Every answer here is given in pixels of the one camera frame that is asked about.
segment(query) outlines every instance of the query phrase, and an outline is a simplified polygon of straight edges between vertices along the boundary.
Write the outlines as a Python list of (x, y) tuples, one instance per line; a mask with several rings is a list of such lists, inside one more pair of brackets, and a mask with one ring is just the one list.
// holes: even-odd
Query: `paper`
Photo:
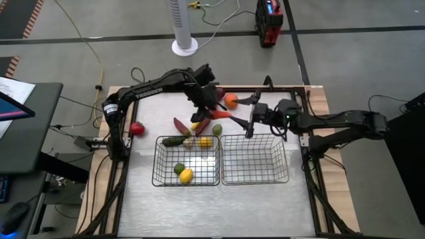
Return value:
[[(34, 90), (34, 84), (19, 82), (8, 78), (0, 77), (0, 92), (8, 95), (20, 104), (24, 104), (28, 96)], [(0, 139), (5, 134), (12, 120), (0, 121)]]

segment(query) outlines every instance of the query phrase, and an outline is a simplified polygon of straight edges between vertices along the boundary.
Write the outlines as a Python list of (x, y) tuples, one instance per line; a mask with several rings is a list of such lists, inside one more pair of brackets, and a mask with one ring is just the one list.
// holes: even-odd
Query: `metal table surface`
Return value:
[[(251, 93), (237, 93), (239, 98)], [(263, 93), (261, 102), (273, 108), (285, 92)], [(239, 106), (234, 116), (248, 119), (250, 106)], [(284, 143), (290, 180), (285, 184), (215, 187), (154, 187), (151, 183), (155, 141), (161, 135), (179, 135), (173, 118), (189, 126), (195, 111), (184, 94), (159, 94), (139, 102), (136, 120), (147, 132), (134, 138), (118, 236), (314, 236), (311, 208), (298, 139), (288, 134)], [(244, 134), (229, 119), (221, 123), (223, 135)], [(269, 133), (256, 124), (254, 133)]]

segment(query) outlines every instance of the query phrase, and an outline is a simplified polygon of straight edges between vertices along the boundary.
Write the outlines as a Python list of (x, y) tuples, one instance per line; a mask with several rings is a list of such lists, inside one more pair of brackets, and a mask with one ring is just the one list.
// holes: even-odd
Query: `red power station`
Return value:
[(274, 46), (284, 23), (279, 0), (258, 0), (255, 21), (261, 47)]

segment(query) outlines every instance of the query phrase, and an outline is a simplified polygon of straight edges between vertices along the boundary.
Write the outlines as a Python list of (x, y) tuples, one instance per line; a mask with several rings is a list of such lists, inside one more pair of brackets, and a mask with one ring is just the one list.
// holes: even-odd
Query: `orange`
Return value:
[(237, 100), (238, 96), (236, 96), (235, 94), (227, 94), (224, 97), (224, 104), (226, 105), (227, 108), (229, 108), (230, 110), (234, 110), (236, 109), (236, 107), (238, 106), (238, 103), (233, 102), (233, 100)]

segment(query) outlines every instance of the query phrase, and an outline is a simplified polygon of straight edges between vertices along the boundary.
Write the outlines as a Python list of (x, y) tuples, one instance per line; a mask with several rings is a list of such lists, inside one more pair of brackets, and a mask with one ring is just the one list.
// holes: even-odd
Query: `keyboard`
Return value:
[(0, 204), (7, 202), (9, 176), (0, 175)]

